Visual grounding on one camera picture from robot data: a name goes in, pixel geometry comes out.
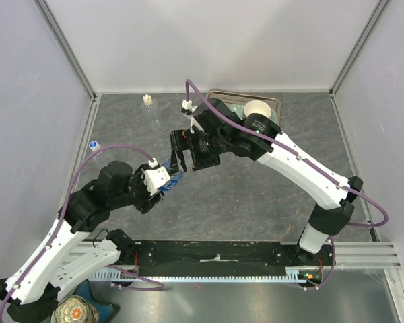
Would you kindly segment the blue label plastic bottle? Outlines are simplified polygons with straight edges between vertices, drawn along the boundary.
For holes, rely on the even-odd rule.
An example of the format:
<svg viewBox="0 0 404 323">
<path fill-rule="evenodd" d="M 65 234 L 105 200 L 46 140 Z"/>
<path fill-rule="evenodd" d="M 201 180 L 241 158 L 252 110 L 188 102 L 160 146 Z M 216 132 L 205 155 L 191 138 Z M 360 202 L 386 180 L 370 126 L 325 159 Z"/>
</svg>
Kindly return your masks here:
<svg viewBox="0 0 404 323">
<path fill-rule="evenodd" d="M 167 170 L 170 170 L 170 160 L 167 159 L 163 164 L 162 164 Z M 175 175 L 170 175 L 170 181 L 166 183 L 164 186 L 160 188 L 160 191 L 162 192 L 168 192 L 172 190 L 183 178 L 184 174 L 182 172 L 177 173 Z"/>
</svg>

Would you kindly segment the clear wide plastic bottle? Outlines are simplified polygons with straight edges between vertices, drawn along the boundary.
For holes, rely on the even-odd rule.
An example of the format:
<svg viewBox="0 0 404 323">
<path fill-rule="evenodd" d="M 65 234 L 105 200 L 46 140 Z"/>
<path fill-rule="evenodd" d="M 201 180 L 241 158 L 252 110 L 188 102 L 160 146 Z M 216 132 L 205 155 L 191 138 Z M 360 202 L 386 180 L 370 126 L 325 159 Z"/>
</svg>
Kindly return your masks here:
<svg viewBox="0 0 404 323">
<path fill-rule="evenodd" d="M 113 154 L 109 151 L 101 151 L 102 146 L 100 145 L 100 149 L 97 151 L 92 151 L 94 154 L 91 159 L 94 164 L 96 164 L 99 168 L 107 166 L 110 162 L 114 161 Z"/>
</svg>

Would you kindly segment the clear bottle with notched cap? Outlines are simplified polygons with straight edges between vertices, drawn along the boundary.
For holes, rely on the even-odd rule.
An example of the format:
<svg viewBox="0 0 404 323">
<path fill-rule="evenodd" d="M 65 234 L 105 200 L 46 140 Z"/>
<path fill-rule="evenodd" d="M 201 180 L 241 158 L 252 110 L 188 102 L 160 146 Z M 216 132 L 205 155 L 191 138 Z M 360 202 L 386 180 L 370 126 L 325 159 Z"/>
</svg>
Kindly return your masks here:
<svg viewBox="0 0 404 323">
<path fill-rule="evenodd" d="M 154 131 L 159 131 L 161 126 L 160 126 L 160 121 L 159 121 L 159 108 L 158 108 L 158 103 L 155 99 L 153 99 L 153 102 L 151 105 L 145 105 L 143 102 L 141 104 L 141 109 L 143 110 L 143 113 L 146 115 L 147 119 L 149 120 L 149 123 Z"/>
</svg>

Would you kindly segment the cream notched bottle cap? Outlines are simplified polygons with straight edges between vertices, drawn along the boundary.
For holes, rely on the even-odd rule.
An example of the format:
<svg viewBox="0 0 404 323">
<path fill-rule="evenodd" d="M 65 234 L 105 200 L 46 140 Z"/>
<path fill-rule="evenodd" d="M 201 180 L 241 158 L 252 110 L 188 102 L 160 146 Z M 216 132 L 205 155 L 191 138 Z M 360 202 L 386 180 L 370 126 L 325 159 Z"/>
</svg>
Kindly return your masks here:
<svg viewBox="0 0 404 323">
<path fill-rule="evenodd" d="M 151 105 L 152 102 L 153 102 L 153 99 L 149 94 L 146 94 L 146 95 L 143 96 L 143 103 L 145 105 Z"/>
</svg>

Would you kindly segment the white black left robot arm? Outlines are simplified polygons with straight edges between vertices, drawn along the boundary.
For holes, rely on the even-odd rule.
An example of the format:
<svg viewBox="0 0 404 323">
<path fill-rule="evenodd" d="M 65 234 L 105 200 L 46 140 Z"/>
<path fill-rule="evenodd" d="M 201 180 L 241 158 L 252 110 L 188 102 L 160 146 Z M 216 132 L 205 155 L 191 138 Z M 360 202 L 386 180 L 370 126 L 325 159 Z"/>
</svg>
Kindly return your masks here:
<svg viewBox="0 0 404 323">
<path fill-rule="evenodd" d="M 162 200 L 160 189 L 169 181 L 167 169 L 156 161 L 137 170 L 121 161 L 103 167 L 97 179 L 66 198 L 59 217 L 26 263 L 0 279 L 1 310 L 15 322 L 42 322 L 96 271 L 129 264 L 135 257 L 135 242 L 121 229 L 112 230 L 77 260 L 66 264 L 65 259 L 113 210 L 133 205 L 148 213 Z"/>
</svg>

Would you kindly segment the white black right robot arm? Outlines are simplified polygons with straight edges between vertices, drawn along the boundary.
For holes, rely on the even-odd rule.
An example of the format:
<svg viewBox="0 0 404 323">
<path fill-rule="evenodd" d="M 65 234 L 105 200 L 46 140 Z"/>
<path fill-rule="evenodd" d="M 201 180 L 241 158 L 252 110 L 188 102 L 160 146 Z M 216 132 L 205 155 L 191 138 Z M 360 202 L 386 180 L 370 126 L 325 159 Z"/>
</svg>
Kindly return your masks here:
<svg viewBox="0 0 404 323">
<path fill-rule="evenodd" d="M 187 171 L 184 151 L 190 152 L 194 171 L 218 166 L 220 155 L 233 153 L 279 172 L 315 200 L 295 247 L 299 263 L 312 264 L 327 238 L 349 225 L 362 179 L 339 175 L 300 149 L 271 120 L 270 106 L 247 104 L 244 116 L 239 117 L 220 99 L 207 99 L 197 107 L 191 100 L 183 100 L 181 112 L 191 123 L 189 129 L 170 134 L 168 170 L 172 175 Z"/>
</svg>

